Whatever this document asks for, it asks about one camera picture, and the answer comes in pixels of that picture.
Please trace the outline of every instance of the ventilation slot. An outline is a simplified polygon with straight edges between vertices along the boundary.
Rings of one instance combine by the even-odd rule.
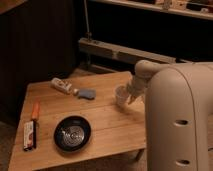
[[[186,126],[188,124],[187,120],[176,120],[174,123],[176,126]]]

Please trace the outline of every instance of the wall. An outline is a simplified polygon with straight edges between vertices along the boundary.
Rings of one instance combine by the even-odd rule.
[[[0,120],[18,121],[28,83],[72,72],[75,32],[72,0],[31,0],[0,15]]]

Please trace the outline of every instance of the floor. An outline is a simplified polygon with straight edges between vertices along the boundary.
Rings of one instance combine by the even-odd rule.
[[[76,69],[70,77],[79,77],[85,75],[93,75],[96,73],[105,73],[100,69]],[[10,125],[0,122],[0,171],[7,171],[15,139],[16,130]],[[208,143],[209,147],[213,147],[213,117],[209,117],[208,122]],[[45,169],[46,171],[147,171],[146,151],[141,159],[136,162],[134,160],[137,151],[119,154],[89,161],[84,161],[72,165],[60,166],[56,168]],[[213,150],[209,152],[210,170],[213,170]]]

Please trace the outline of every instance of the shelf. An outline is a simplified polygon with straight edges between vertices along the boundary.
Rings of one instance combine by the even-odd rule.
[[[135,2],[135,1],[129,1],[129,0],[89,0],[89,1],[112,4],[112,5],[120,5],[120,6],[130,7],[130,8],[136,8],[136,9],[151,10],[151,11],[157,11],[157,12],[163,12],[163,13],[177,14],[177,15],[206,19],[206,20],[213,20],[213,13],[193,11],[188,9],[185,9],[185,10],[175,9],[174,6],[171,8],[170,5],[169,5],[170,7],[167,9],[164,3],[147,4],[147,3]],[[167,4],[170,4],[171,2],[172,2],[171,0],[165,0],[165,3]]]

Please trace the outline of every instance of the wooden table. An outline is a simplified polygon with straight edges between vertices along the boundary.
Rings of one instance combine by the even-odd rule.
[[[144,105],[140,99],[119,108],[115,104],[117,85],[131,79],[129,72],[118,72],[69,79],[75,88],[96,90],[95,100],[64,95],[50,82],[30,84],[21,113],[9,170],[39,170],[145,148]],[[37,148],[23,151],[23,124],[29,121],[33,103],[40,101]],[[91,124],[86,146],[74,153],[60,152],[53,141],[57,124],[65,117],[80,115]]]

